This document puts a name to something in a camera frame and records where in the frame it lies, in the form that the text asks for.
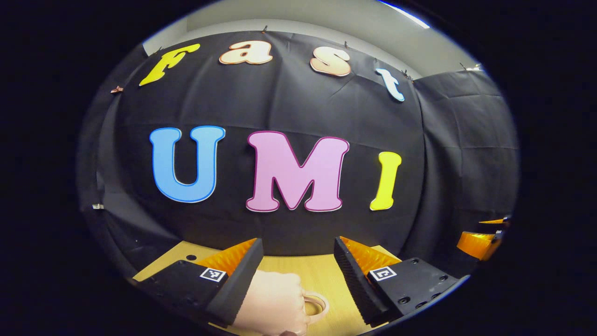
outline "letter m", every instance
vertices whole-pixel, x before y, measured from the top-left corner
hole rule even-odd
[[[277,210],[280,202],[273,198],[274,182],[290,210],[297,208],[312,184],[311,198],[304,203],[307,210],[323,212],[342,207],[338,193],[342,160],[349,150],[346,140],[321,138],[302,166],[283,133],[255,132],[249,135],[248,142],[255,148],[256,163],[254,192],[247,200],[247,209]]]

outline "letter i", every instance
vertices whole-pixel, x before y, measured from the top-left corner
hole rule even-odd
[[[394,152],[381,152],[379,162],[381,162],[379,188],[375,199],[369,205],[369,209],[373,211],[390,209],[394,204],[392,193],[396,182],[396,172],[402,163],[402,158]]]

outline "table surface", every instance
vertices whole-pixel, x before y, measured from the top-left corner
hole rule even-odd
[[[386,253],[394,258],[381,246],[373,249]],[[156,259],[146,268],[137,273],[133,279],[142,281],[156,272],[164,269],[175,261],[186,260],[187,255],[195,255],[202,260],[220,250],[206,248],[189,242],[180,242],[163,256]],[[325,296],[330,302],[330,311],[319,322],[309,326],[309,336],[338,335],[355,336],[374,328],[366,325],[359,314],[344,276],[334,259],[333,254],[314,256],[264,256],[259,267],[262,271],[295,273],[301,277],[301,285],[307,291],[314,291]],[[311,303],[306,303],[307,314],[313,315],[321,309]],[[256,332],[246,331],[234,327],[220,328],[241,336],[261,336]]]

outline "letter u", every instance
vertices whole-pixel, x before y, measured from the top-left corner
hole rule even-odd
[[[217,143],[226,131],[217,126],[199,126],[190,131],[197,143],[197,180],[183,184],[174,172],[174,145],[182,132],[173,127],[154,130],[149,136],[153,145],[153,178],[164,196],[179,202],[196,203],[208,198],[216,188]]]

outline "ceiling light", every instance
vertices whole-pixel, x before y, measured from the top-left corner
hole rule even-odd
[[[423,27],[423,28],[425,28],[425,29],[429,28],[429,26],[428,26],[428,25],[427,25],[425,22],[423,22],[423,21],[421,21],[421,20],[417,19],[416,17],[414,17],[414,16],[412,16],[412,15],[408,14],[407,12],[403,11],[402,9],[400,9],[400,8],[398,8],[398,7],[394,7],[394,6],[392,6],[392,5],[389,5],[389,4],[387,4],[387,3],[383,2],[383,1],[380,1],[380,2],[381,2],[382,4],[384,4],[384,5],[386,5],[386,6],[390,7],[390,8],[392,8],[393,10],[395,10],[395,11],[399,12],[400,14],[404,15],[405,17],[408,17],[409,19],[411,19],[412,21],[414,21],[415,23],[417,23],[419,26],[421,26],[421,27]]]

